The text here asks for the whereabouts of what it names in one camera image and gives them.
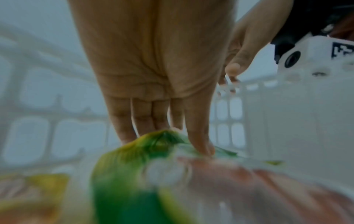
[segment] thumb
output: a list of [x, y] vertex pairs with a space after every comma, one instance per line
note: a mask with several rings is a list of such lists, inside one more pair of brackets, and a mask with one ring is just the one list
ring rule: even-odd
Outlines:
[[216, 81], [183, 99], [188, 138], [203, 155], [212, 156], [215, 148], [209, 140], [209, 112]]
[[238, 76], [250, 66], [257, 52], [252, 49], [252, 46], [243, 45], [226, 66], [225, 72], [229, 76]]

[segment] plastic bag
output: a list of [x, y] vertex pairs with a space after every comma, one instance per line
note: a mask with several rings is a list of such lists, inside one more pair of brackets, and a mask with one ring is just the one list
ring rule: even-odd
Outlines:
[[70, 189], [66, 215], [82, 223], [354, 223], [348, 192], [220, 148], [203, 158], [173, 131], [85, 161]]
[[62, 174], [0, 177], [0, 223], [57, 223], [68, 181]]

